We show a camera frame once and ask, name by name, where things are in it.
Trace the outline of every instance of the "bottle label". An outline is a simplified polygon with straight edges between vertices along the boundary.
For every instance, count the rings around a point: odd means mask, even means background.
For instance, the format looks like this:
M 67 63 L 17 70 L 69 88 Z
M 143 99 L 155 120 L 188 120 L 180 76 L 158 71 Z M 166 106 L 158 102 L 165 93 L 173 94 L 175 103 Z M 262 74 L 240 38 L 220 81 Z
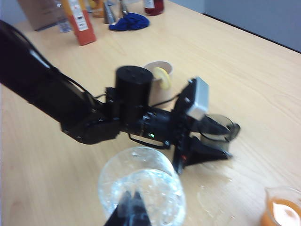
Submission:
M 85 17 L 83 15 L 83 11 L 79 5 L 78 0 L 68 0 L 70 4 L 71 11 L 73 13 L 74 20 L 76 22 L 76 25 L 79 29 L 79 31 L 84 31 L 88 29 L 87 22 L 85 20 Z
M 155 8 L 154 0 L 144 0 L 145 8 Z

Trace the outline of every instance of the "robotic arm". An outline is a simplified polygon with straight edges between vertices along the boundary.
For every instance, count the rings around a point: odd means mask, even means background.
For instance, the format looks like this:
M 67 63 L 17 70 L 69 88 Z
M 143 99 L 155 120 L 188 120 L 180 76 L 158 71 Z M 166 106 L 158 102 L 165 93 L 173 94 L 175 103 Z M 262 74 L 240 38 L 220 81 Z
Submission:
M 199 77 L 189 80 L 169 112 L 148 105 L 152 73 L 124 66 L 116 71 L 115 87 L 106 88 L 102 103 L 52 66 L 21 32 L 3 21 L 0 49 L 0 82 L 57 120 L 62 131 L 80 143 L 91 145 L 125 132 L 131 140 L 157 149 L 174 145 L 173 166 L 178 173 L 187 165 L 231 157 L 227 150 L 190 136 L 191 132 L 205 131 L 233 139 L 239 132 L 237 124 L 227 128 L 205 115 L 208 85 Z M 160 141 L 162 145 L 131 135 Z

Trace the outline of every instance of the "cardboard box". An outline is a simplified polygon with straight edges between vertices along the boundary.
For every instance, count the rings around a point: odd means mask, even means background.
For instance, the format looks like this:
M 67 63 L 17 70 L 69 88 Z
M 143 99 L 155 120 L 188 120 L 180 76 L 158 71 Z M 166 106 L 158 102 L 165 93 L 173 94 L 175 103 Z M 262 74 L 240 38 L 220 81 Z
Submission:
M 64 16 L 61 8 L 55 7 L 53 0 L 18 0 L 23 12 L 34 30 L 55 24 Z

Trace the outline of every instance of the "gray wall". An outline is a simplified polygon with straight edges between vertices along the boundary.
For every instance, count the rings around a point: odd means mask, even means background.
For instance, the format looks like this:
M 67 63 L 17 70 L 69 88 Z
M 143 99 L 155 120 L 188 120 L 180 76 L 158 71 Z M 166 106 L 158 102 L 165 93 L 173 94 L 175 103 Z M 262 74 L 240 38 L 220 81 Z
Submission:
M 171 0 L 181 6 L 185 6 L 199 13 L 205 12 L 205 1 L 207 0 Z
M 26 20 L 17 0 L 1 0 L 0 18 L 9 24 L 19 23 Z
M 301 51 L 301 0 L 206 0 L 205 12 Z

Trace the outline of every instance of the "clear bottle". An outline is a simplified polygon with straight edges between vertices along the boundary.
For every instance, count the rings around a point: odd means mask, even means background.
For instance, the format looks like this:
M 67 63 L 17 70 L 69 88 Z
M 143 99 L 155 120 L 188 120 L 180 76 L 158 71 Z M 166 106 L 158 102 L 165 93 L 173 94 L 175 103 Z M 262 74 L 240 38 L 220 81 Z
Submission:
M 62 4 L 60 0 L 53 0 L 54 6 L 54 15 L 57 20 L 57 25 L 60 28 L 60 32 L 69 32 L 72 31 L 70 23 L 63 11 Z
M 144 0 L 144 11 L 150 16 L 159 15 L 164 10 L 163 0 Z

